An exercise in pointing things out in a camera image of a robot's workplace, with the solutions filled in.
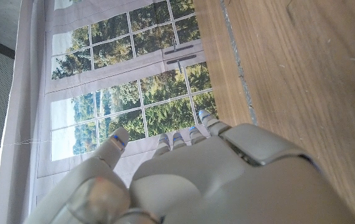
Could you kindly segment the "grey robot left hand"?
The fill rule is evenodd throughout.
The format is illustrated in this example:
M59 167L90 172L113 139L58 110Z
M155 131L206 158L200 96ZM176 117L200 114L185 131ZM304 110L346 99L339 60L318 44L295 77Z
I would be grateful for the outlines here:
M252 124L231 127L206 110L209 132L162 134L130 185L115 174L129 139L118 128L72 169L27 223L355 223L317 162Z

